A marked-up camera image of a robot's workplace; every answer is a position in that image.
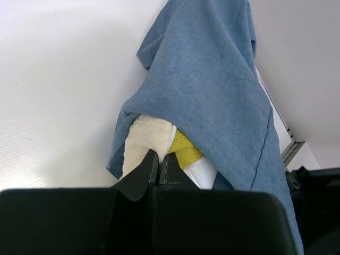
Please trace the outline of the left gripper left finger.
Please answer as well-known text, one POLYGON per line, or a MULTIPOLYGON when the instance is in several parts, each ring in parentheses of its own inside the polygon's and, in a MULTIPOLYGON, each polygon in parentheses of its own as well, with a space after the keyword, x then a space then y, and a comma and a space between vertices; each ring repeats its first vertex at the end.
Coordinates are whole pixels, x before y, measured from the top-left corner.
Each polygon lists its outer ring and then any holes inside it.
POLYGON ((158 157, 110 188, 1 192, 1 254, 149 254, 147 193, 158 157))

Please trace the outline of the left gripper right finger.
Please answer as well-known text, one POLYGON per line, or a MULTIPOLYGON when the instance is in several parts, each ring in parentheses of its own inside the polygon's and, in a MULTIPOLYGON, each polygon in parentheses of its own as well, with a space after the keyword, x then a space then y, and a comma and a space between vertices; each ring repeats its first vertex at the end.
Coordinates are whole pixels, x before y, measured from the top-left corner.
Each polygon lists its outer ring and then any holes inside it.
POLYGON ((260 192, 201 190, 165 158, 153 192, 154 254, 294 254, 280 201, 260 192))

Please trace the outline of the cream yellow pillow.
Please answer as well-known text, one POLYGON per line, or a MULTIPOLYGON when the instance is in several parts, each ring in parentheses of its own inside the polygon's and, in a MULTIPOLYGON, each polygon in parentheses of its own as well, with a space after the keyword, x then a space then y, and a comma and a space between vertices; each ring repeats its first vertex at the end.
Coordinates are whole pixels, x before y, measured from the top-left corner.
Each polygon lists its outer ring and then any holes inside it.
POLYGON ((210 161, 173 124, 166 120, 140 115, 131 125, 124 145, 123 177, 132 172, 153 150, 162 163, 174 153, 180 169, 200 189, 213 188, 217 171, 210 161))

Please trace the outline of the blue pillowcase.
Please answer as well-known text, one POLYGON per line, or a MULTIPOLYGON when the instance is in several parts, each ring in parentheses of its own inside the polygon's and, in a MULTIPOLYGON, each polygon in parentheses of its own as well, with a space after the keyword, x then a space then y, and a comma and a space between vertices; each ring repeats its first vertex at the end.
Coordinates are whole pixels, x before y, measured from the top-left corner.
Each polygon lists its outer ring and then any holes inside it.
POLYGON ((124 178, 125 140, 140 115, 166 120, 213 165, 212 188, 276 196, 303 254, 273 108, 256 76, 250 3, 168 1, 137 56, 148 75, 121 108, 109 172, 124 178))

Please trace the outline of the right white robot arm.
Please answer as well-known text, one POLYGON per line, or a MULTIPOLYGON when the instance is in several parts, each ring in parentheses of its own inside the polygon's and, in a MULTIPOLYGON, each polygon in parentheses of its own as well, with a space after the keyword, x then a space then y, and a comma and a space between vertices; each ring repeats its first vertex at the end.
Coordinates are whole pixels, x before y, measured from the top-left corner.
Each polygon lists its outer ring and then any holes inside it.
POLYGON ((339 168, 286 172, 305 254, 339 254, 339 168))

